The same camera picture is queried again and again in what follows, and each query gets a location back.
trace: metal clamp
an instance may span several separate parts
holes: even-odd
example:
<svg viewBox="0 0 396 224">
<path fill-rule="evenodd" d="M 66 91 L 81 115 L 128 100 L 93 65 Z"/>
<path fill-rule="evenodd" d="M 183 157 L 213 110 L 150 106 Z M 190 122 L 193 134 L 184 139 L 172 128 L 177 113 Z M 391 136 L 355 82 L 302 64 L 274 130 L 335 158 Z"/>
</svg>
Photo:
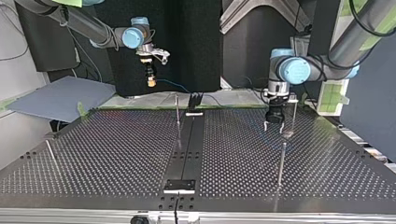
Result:
<svg viewBox="0 0 396 224">
<path fill-rule="evenodd" d="M 296 0 L 233 0 L 220 18 L 221 33 L 227 34 L 249 11 L 261 6 L 273 7 L 293 26 L 296 22 L 297 12 L 299 12 L 296 22 L 296 29 L 299 32 L 310 24 L 305 13 L 301 9 L 299 10 L 300 5 Z"/>
<path fill-rule="evenodd" d="M 136 54 L 139 56 L 153 56 L 158 59 L 163 65 L 168 63 L 168 57 L 171 55 L 164 49 L 155 49 L 153 44 L 145 44 L 137 48 Z"/>
</svg>

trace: green tape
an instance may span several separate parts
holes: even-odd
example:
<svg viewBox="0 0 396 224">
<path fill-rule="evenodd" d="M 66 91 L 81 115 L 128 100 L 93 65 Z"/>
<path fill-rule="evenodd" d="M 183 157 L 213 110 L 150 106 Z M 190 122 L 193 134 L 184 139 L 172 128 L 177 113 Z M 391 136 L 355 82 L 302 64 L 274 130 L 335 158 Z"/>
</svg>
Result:
<svg viewBox="0 0 396 224">
<path fill-rule="evenodd" d="M 334 113 L 342 102 L 341 84 L 325 84 L 321 96 L 319 112 Z"/>
<path fill-rule="evenodd" d="M 392 8 L 392 10 L 389 12 L 388 16 L 385 17 L 384 20 L 379 23 L 379 25 L 376 27 L 376 31 L 379 33 L 388 33 L 391 31 L 394 27 L 396 26 L 396 6 Z M 360 50 L 367 50 L 371 49 L 378 41 L 381 39 L 379 36 L 371 36 L 369 37 L 366 42 L 361 46 Z"/>
<path fill-rule="evenodd" d="M 7 106 L 12 104 L 14 101 L 16 101 L 16 99 L 7 99 L 7 100 L 0 102 L 0 112 L 8 110 Z"/>
<path fill-rule="evenodd" d="M 52 0 L 54 2 L 67 5 L 67 6 L 72 6 L 72 7 L 82 7 L 82 0 Z"/>
<path fill-rule="evenodd" d="M 78 113 L 79 113 L 79 115 L 81 117 L 85 117 L 85 116 L 88 115 L 88 111 L 85 110 L 84 105 L 82 104 L 82 102 L 78 102 L 77 110 L 78 110 Z"/>
</svg>

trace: black cable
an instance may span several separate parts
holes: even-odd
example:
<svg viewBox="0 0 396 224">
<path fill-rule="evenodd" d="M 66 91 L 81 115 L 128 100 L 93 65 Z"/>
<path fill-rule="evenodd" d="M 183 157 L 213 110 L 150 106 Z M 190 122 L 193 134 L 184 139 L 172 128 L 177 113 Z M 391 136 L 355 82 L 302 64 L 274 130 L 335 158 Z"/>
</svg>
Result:
<svg viewBox="0 0 396 224">
<path fill-rule="evenodd" d="M 352 68 L 357 67 L 357 66 L 361 65 L 362 63 L 364 63 L 364 61 L 366 61 L 366 59 L 367 59 L 367 58 L 370 56 L 370 54 L 373 52 L 373 50 L 374 50 L 375 47 L 376 47 L 376 44 L 375 44 L 372 48 L 370 48 L 370 50 L 366 53 L 366 55 L 364 55 L 364 56 L 361 58 L 361 60 L 359 60 L 358 63 L 355 63 L 354 65 L 342 66 L 342 65 L 336 64 L 336 63 L 334 63 L 334 62 L 330 59 L 329 55 L 327 55 L 327 61 L 328 61 L 329 63 L 325 63 L 325 64 L 326 64 L 327 66 L 329 66 L 330 68 L 338 69 L 338 70 L 349 70 L 349 69 L 352 69 Z"/>
<path fill-rule="evenodd" d="M 218 101 L 218 99 L 216 99 L 216 98 L 215 98 L 214 96 L 212 96 L 212 95 L 204 94 L 204 96 L 208 96 L 208 97 L 212 98 L 212 99 L 216 102 L 216 104 L 218 104 L 218 105 L 221 106 L 221 107 L 224 107 L 224 108 L 233 108 L 232 106 L 222 105 L 222 104 Z"/>
<path fill-rule="evenodd" d="M 355 3 L 353 2 L 353 0 L 349 0 L 349 7 L 350 7 L 350 11 L 352 12 L 352 16 L 355 19 L 355 21 L 358 23 L 358 25 L 361 27 L 361 29 L 363 29 L 367 33 L 369 33 L 371 35 L 379 36 L 379 37 L 388 37 L 388 36 L 396 34 L 396 27 L 393 28 L 393 30 L 391 32 L 386 33 L 386 34 L 371 30 L 367 25 L 365 25 L 363 22 L 361 22 L 361 19 L 358 16 L 358 12 L 356 11 Z"/>
<path fill-rule="evenodd" d="M 311 95 L 309 94 L 308 89 L 306 88 L 306 86 L 305 86 L 304 83 L 303 83 L 303 87 L 304 87 L 304 90 L 305 90 L 306 94 L 308 95 L 309 99 L 311 100 L 312 105 L 313 105 L 314 108 L 318 111 L 318 106 L 314 103 L 314 101 L 313 101 L 314 98 L 311 97 Z"/>
<path fill-rule="evenodd" d="M 17 56 L 11 57 L 11 58 L 0 59 L 0 62 L 18 59 L 18 58 L 22 57 L 23 55 L 25 55 L 25 54 L 27 53 L 27 50 L 28 50 L 28 49 L 29 49 L 29 47 L 26 46 L 26 49 L 25 49 L 25 51 L 24 51 L 22 54 L 19 54 L 19 55 L 17 55 Z"/>
<path fill-rule="evenodd" d="M 8 113 L 8 114 L 3 115 L 2 117 L 0 117 L 0 119 L 5 118 L 5 117 L 7 117 L 7 116 L 10 116 L 10 115 L 12 115 L 12 114 L 14 114 L 14 113 L 15 113 L 15 111 L 12 111 L 12 112 L 10 112 L 10 113 Z"/>
<path fill-rule="evenodd" d="M 178 224 L 178 216 L 177 216 L 177 205 L 178 205 L 178 196 L 180 194 L 177 195 L 177 199 L 176 199 L 176 205 L 175 205 L 175 211 L 174 211 L 174 215 L 175 215 L 175 224 Z"/>
<path fill-rule="evenodd" d="M 259 97 L 259 95 L 254 90 L 253 82 L 251 81 L 251 79 L 247 76 L 244 76 L 244 78 L 247 79 L 247 81 L 250 83 L 250 88 L 253 91 L 253 93 L 256 95 L 256 97 L 260 99 L 261 97 Z"/>
</svg>

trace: metal base plate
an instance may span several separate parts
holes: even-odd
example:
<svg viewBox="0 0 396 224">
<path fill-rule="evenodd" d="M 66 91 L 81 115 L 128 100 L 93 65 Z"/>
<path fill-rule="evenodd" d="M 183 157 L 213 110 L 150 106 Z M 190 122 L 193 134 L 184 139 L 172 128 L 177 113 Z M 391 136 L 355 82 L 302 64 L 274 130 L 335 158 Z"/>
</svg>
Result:
<svg viewBox="0 0 396 224">
<path fill-rule="evenodd" d="M 262 109 L 184 117 L 192 125 L 180 173 L 196 185 L 177 197 L 163 194 L 186 135 L 176 112 L 96 111 L 52 142 L 58 160 L 41 145 L 2 170 L 0 207 L 174 210 L 178 199 L 182 211 L 396 214 L 396 176 L 326 119 L 298 109 L 287 139 L 276 125 L 264 132 L 264 118 Z"/>
</svg>

